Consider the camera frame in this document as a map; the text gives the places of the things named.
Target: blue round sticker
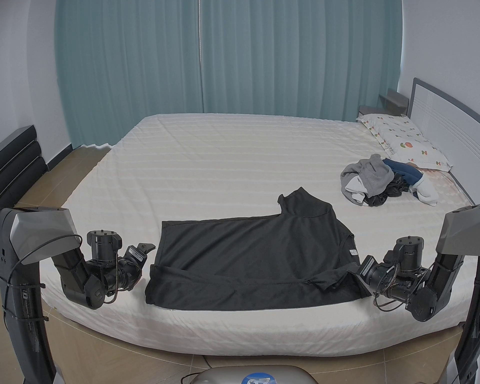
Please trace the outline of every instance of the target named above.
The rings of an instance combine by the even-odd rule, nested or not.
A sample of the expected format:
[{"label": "blue round sticker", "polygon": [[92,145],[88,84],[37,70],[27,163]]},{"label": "blue round sticker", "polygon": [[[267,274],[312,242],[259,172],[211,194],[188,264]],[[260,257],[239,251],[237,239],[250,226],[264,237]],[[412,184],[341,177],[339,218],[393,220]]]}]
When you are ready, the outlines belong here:
[{"label": "blue round sticker", "polygon": [[276,381],[267,373],[256,372],[245,377],[241,384],[276,384]]}]

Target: blue clothing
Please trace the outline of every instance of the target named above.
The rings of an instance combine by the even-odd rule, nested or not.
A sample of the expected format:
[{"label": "blue clothing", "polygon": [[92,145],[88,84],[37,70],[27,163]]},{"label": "blue clothing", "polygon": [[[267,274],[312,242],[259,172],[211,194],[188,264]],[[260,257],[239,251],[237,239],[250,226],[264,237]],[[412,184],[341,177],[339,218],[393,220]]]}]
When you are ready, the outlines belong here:
[{"label": "blue clothing", "polygon": [[416,184],[423,176],[418,169],[412,167],[411,165],[399,163],[398,161],[393,161],[390,159],[384,159],[383,162],[385,165],[389,166],[394,173],[399,173],[402,175],[403,180],[405,180],[405,183],[408,185]]}]

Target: bed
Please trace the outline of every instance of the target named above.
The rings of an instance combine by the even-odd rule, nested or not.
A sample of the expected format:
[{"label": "bed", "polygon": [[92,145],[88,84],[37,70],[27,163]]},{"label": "bed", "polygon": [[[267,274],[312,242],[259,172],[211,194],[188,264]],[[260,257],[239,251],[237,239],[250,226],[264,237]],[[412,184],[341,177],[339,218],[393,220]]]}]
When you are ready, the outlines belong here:
[{"label": "bed", "polygon": [[[415,87],[409,114],[450,158],[438,120],[453,122],[465,132],[471,128],[460,125],[466,112],[458,106],[445,109],[451,100],[428,84],[415,83],[414,92]],[[450,114],[442,117],[439,110]],[[480,124],[480,118],[474,121]],[[480,143],[476,129],[470,138]],[[259,115],[155,115],[143,119],[112,148],[64,207],[82,235],[100,228],[117,231],[124,252],[128,244],[158,244],[162,220],[277,214],[277,197],[302,186],[333,205],[337,217],[355,234],[361,260],[368,253],[382,259],[398,237],[412,234],[424,237],[423,265],[430,265],[444,214],[471,203],[459,187],[465,173],[452,172],[456,182],[449,173],[427,171],[440,196],[436,207],[409,193],[379,208],[357,206],[342,195],[339,175],[347,164],[372,153],[385,156],[360,123]],[[457,169],[468,166],[459,156],[452,163]],[[469,185],[471,198],[478,199],[474,190]],[[88,245],[82,250],[88,258]],[[152,252],[131,292],[122,292],[115,304],[97,311],[68,301],[52,261],[45,260],[43,298],[78,323],[143,347],[209,355],[341,356],[385,348],[464,321],[477,262],[465,258],[447,307],[419,323],[403,309],[378,311],[371,298],[261,311],[163,309],[145,303],[154,258]]]}]

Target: floor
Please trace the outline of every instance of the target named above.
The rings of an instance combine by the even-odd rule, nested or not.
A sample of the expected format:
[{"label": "floor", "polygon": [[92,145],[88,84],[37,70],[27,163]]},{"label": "floor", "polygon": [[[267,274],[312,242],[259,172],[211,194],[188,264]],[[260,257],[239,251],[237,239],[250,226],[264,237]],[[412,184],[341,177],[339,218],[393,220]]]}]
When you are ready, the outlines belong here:
[{"label": "floor", "polygon": [[[19,206],[61,206],[80,181],[108,152],[108,148],[81,147],[46,173],[20,200]],[[181,377],[207,368],[202,356],[138,347],[92,331],[66,319],[44,303],[50,348],[67,384],[179,384]],[[363,355],[312,357],[208,356],[216,366],[290,364],[323,383],[435,383],[461,328],[454,327]],[[190,383],[194,376],[185,380]],[[7,331],[0,326],[0,383],[23,380]]]}]

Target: black t-shirt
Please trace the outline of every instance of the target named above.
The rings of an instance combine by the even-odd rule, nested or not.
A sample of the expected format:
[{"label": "black t-shirt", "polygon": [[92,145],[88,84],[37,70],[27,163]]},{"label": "black t-shirt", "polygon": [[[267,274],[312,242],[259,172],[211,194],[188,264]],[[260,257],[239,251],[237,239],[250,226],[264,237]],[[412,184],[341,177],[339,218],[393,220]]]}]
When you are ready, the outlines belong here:
[{"label": "black t-shirt", "polygon": [[346,269],[360,261],[332,206],[299,188],[279,215],[164,221],[147,304],[180,310],[313,307],[366,293]]}]

